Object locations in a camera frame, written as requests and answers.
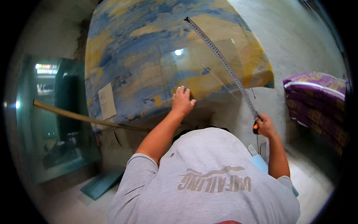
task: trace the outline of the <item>measuring tape blade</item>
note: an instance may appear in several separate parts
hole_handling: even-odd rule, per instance
[[[215,46],[215,44],[208,38],[208,36],[206,36],[205,33],[189,17],[186,17],[184,19],[184,21],[187,22],[190,25],[190,27],[201,37],[201,39],[203,41],[205,41],[205,43],[210,47],[210,49],[215,54],[215,56],[221,61],[223,66],[226,68],[226,70],[229,72],[231,77],[234,79],[236,85],[239,87],[241,93],[243,94],[243,96],[244,96],[244,98],[245,98],[245,100],[246,100],[246,102],[248,104],[248,107],[251,110],[251,113],[254,116],[254,118],[257,118],[258,113],[255,110],[255,108],[253,107],[253,104],[252,104],[250,98],[248,97],[244,86],[242,85],[240,80],[237,78],[235,72],[233,71],[233,69],[231,68],[231,66],[227,62],[227,60],[224,58],[224,56],[221,54],[219,49]]]

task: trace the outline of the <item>blue and yellow painted surface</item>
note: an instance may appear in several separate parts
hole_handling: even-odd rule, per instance
[[[226,0],[106,0],[94,11],[86,47],[89,115],[101,119],[98,91],[112,84],[116,123],[169,110],[172,90],[194,99],[238,90],[209,47],[186,24],[189,16],[249,87],[271,87],[272,66],[245,21]]]

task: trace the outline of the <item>gray t-shirt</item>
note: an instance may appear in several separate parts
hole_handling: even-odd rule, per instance
[[[109,223],[296,223],[300,204],[289,177],[275,179],[219,128],[182,135],[160,166],[136,153],[127,163]]]

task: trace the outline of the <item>tape measure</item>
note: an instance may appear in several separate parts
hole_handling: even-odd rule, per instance
[[[226,70],[228,71],[228,73],[231,75],[231,77],[234,79],[237,87],[239,87],[239,90],[241,91],[241,93],[243,94],[246,103],[248,105],[248,107],[251,110],[251,113],[253,114],[253,117],[256,118],[260,118],[258,115],[258,112],[255,110],[255,108],[253,107],[253,104],[250,100],[250,98],[247,95],[247,92],[244,88],[244,86],[242,85],[242,83],[240,82],[240,80],[237,78],[235,72],[233,71],[233,69],[231,68],[231,66],[229,65],[229,63],[226,61],[226,59],[224,58],[224,56],[222,55],[222,53],[219,51],[219,49],[215,46],[215,44],[208,38],[208,36],[205,35],[205,33],[189,18],[186,17],[184,19],[185,22],[187,22],[189,24],[189,26],[201,37],[201,39],[203,41],[205,41],[205,43],[210,47],[210,49],[212,50],[212,52],[215,54],[215,56],[221,61],[221,63],[223,64],[223,66],[226,68]],[[259,130],[258,130],[258,125],[255,121],[254,125],[253,125],[253,132],[255,134],[260,134]]]

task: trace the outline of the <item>man's right hand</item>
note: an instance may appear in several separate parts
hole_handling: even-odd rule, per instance
[[[256,119],[256,122],[260,133],[268,138],[277,135],[276,128],[271,118],[265,113],[259,114],[259,117],[260,118]]]

